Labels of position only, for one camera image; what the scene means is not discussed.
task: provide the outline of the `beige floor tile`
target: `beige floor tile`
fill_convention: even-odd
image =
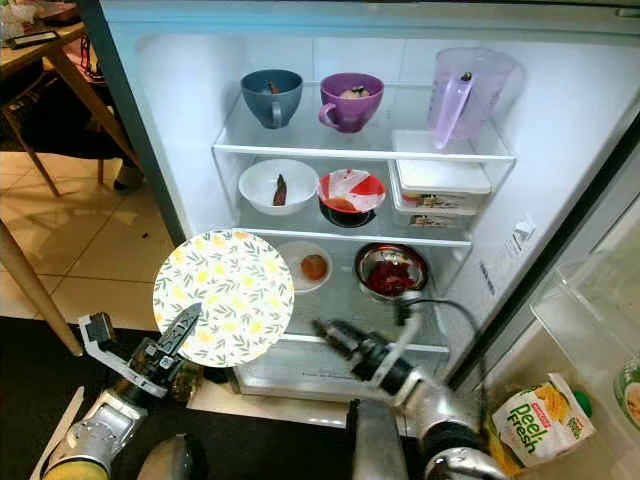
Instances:
[[[126,196],[70,276],[153,282],[173,250],[149,185]]]
[[[22,178],[22,174],[17,173],[0,173],[0,192],[4,192],[11,188],[11,185],[15,184]]]
[[[26,175],[0,202],[0,217],[39,274],[64,275],[123,200],[92,179],[56,184],[59,198],[43,179]]]
[[[55,153],[40,153],[40,160],[52,178],[81,177],[98,178],[98,161],[94,159],[67,157]],[[104,178],[113,180],[118,176],[122,161],[111,159],[104,161]],[[32,170],[30,175],[39,175],[37,170]]]
[[[49,293],[60,284],[63,277],[39,275],[42,284]],[[17,318],[33,318],[38,313],[31,300],[8,272],[0,272],[0,315]]]
[[[69,322],[104,311],[116,328],[156,330],[152,297],[151,283],[65,278],[53,300]]]
[[[25,174],[34,169],[26,152],[0,152],[0,173]]]

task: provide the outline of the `plate with lemon pattern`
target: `plate with lemon pattern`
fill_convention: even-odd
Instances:
[[[202,314],[180,354],[209,367],[249,362],[277,342],[293,312],[293,281],[271,245],[250,233],[203,233],[160,267],[153,313],[161,332],[190,305]]]

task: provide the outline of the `refrigerator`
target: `refrigerator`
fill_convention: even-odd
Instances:
[[[79,2],[174,242],[237,228],[276,249],[310,240],[332,257],[330,280],[296,296],[284,337],[230,372],[237,392],[336,401],[378,395],[352,379],[311,327],[315,317],[342,318],[397,338],[393,309],[362,293],[353,274],[355,253],[371,242],[414,248],[430,268],[426,293],[476,317],[474,337],[456,311],[430,308],[407,349],[461,394],[473,395],[481,357],[503,394],[510,365],[551,351],[550,359],[568,361],[531,305],[553,290],[562,265],[596,250],[640,193],[640,10],[632,1],[571,3]],[[518,64],[490,120],[445,150],[428,139],[399,146],[404,133],[427,131],[436,55],[455,47],[488,48]],[[263,128],[242,97],[242,77],[262,69],[303,79],[285,128]],[[359,133],[318,121],[320,82],[340,72],[385,84]],[[490,194],[455,228],[402,224],[390,197],[360,228],[332,225],[317,203],[270,217],[249,205],[238,181],[274,158],[302,161],[320,176],[363,169],[385,184],[397,160],[478,165]],[[529,370],[518,379],[523,387],[543,380],[544,369]],[[638,442],[638,432],[625,435]]]

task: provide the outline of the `open refrigerator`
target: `open refrigerator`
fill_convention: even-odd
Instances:
[[[125,126],[165,218],[176,220],[173,238],[238,228],[275,248],[292,239],[309,240],[332,257],[330,280],[296,297],[283,339],[234,369],[241,393],[325,400],[374,395],[351,378],[311,327],[318,316],[343,318],[397,337],[392,308],[362,293],[353,274],[356,252],[370,242],[411,246],[429,264],[428,295],[462,303],[483,328],[496,319],[509,324],[504,311],[513,295],[532,277],[542,279],[539,262],[553,245],[563,245],[557,237],[567,219],[578,224],[576,215],[589,215],[584,206],[580,210],[589,203],[585,196],[609,188],[606,182],[612,180],[603,184],[603,172],[631,162],[620,143],[638,140],[640,19],[633,9],[80,3],[103,60],[102,52],[117,53],[115,61],[105,61],[105,74],[119,109],[129,114],[123,115]],[[438,150],[426,128],[427,110],[436,54],[452,47],[502,52],[519,68],[480,133]],[[294,71],[304,81],[298,110],[289,126],[277,130],[260,125],[240,90],[245,74],[270,68]],[[355,134],[336,132],[317,118],[320,81],[349,71],[385,83],[377,113]],[[363,169],[387,186],[397,180],[398,161],[474,165],[490,188],[482,208],[463,225],[403,224],[396,218],[402,199],[389,188],[372,222],[345,229],[323,218],[317,203],[284,217],[253,209],[240,195],[238,180],[250,166],[273,158],[300,160],[320,176]],[[635,182],[617,197],[616,207],[605,213],[610,223],[638,192]],[[502,346],[496,358],[509,352],[516,338],[497,341]],[[477,360],[469,353],[472,339],[455,311],[432,307],[408,356],[434,375],[451,378]]]

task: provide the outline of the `chair leg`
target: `chair leg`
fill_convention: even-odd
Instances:
[[[9,123],[11,130],[13,130],[13,133],[15,134],[16,138],[20,142],[20,145],[22,145],[22,148],[24,148],[24,151],[27,152],[29,157],[31,157],[31,160],[36,165],[36,168],[40,171],[40,173],[46,180],[47,185],[49,186],[49,189],[51,190],[51,192],[56,197],[59,197],[60,192],[58,191],[55,184],[53,183],[53,180],[51,180],[51,177],[49,176],[49,173],[47,172],[47,170],[44,168],[44,165],[42,165],[40,158],[38,158],[38,154],[34,152],[33,149],[29,145],[27,145],[27,143],[22,139],[22,135],[20,135],[20,125],[18,125],[18,120],[16,119],[15,115],[11,112],[11,110],[9,110],[8,106],[2,107],[2,114],[4,115],[4,118],[7,119],[7,123]]]
[[[104,160],[103,159],[98,160],[98,184],[99,185],[104,184]]]

